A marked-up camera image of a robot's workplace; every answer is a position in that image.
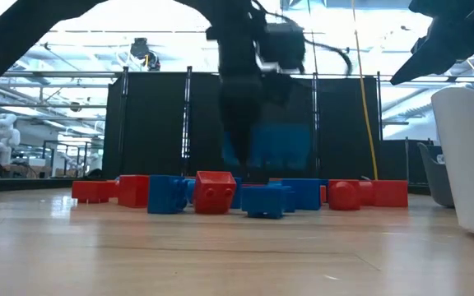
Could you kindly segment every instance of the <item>red block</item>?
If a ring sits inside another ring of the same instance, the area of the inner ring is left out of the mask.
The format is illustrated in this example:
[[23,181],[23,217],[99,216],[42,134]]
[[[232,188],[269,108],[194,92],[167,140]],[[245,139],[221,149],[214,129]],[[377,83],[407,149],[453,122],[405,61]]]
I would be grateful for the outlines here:
[[359,194],[362,206],[374,206],[376,203],[374,187],[371,181],[360,181]]
[[130,208],[147,207],[149,198],[149,176],[120,176],[118,204]]
[[109,201],[110,183],[101,181],[74,181],[72,183],[72,198],[78,203],[101,203]]
[[324,185],[321,185],[319,187],[319,195],[321,196],[321,203],[327,202],[327,187]]
[[339,180],[339,179],[332,179],[332,180],[328,180],[328,190],[330,190],[330,188],[332,188],[332,186],[334,184],[337,184],[339,182],[346,182],[346,183],[349,183],[350,185],[352,185],[352,187],[354,188],[354,190],[356,191],[356,193],[358,192],[358,190],[360,189],[360,180]]
[[193,207],[198,214],[226,214],[230,210],[236,183],[228,172],[197,172]]
[[407,181],[373,181],[374,205],[408,207]]
[[329,193],[328,204],[331,210],[360,209],[360,197],[352,183],[336,182],[330,187]]

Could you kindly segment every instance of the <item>red cylinder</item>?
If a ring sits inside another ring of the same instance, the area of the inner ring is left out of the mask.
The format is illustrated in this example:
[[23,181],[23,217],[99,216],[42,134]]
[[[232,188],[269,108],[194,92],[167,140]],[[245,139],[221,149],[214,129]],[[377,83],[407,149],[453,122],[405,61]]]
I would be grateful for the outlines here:
[[331,210],[359,210],[360,197],[354,186],[338,182],[330,187],[328,204]]

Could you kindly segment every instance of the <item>black partition panel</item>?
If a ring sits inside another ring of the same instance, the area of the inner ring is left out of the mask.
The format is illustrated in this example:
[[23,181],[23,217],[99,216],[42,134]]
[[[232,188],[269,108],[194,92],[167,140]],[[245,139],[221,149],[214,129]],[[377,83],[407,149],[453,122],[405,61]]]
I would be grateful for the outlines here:
[[[379,155],[377,82],[365,78],[365,94],[376,156]],[[359,79],[318,81],[320,178],[374,178]]]
[[[299,177],[311,178],[315,176],[315,153],[312,150],[313,116],[312,116],[312,90],[307,85],[302,86],[295,82],[290,99],[285,106],[265,103],[262,119],[254,128],[255,139],[261,135],[269,135],[272,142],[278,142],[279,147],[288,147],[287,150],[297,150],[301,147],[308,152],[304,161],[286,160],[278,165],[266,161],[262,153],[271,147],[265,143],[253,140],[252,156],[255,162],[249,166],[250,180],[261,181],[265,178]],[[228,170],[240,175],[240,167],[236,160],[228,160],[228,155],[223,150],[229,148],[228,138],[223,133],[218,107],[219,77],[210,74],[195,73],[192,76],[190,87],[190,158],[188,173],[194,175],[198,170]],[[289,155],[290,151],[280,151],[278,158]]]
[[380,179],[407,180],[407,151],[405,141],[381,141],[378,163]]
[[129,73],[125,105],[118,90],[121,78],[109,88],[103,161],[106,178],[181,174],[185,83],[185,73]]

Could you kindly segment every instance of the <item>blue block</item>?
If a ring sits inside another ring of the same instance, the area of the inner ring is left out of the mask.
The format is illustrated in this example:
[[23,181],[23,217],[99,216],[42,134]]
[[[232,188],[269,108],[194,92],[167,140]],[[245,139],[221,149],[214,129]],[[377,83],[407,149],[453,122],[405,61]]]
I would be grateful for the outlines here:
[[234,178],[237,186],[235,187],[234,198],[231,200],[230,209],[240,209],[240,200],[241,200],[241,188],[243,186],[242,178]]
[[296,194],[294,190],[290,186],[283,186],[282,188],[286,191],[285,213],[295,213]]
[[241,202],[249,217],[280,219],[286,207],[286,190],[282,187],[243,187]]
[[149,177],[148,214],[177,214],[188,204],[184,177],[151,175]]
[[190,204],[193,204],[193,189],[195,188],[195,180],[187,179],[186,182],[186,199]]
[[283,186],[292,187],[295,195],[296,210],[319,210],[321,197],[319,196],[320,179],[283,179]]

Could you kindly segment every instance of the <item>humanoid robot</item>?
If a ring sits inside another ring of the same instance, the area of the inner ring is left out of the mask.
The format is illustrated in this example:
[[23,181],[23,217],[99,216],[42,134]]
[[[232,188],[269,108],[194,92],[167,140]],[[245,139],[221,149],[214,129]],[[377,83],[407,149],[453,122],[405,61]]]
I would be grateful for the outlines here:
[[14,128],[17,117],[14,114],[0,114],[0,164],[10,164],[12,148],[20,145],[20,131]]

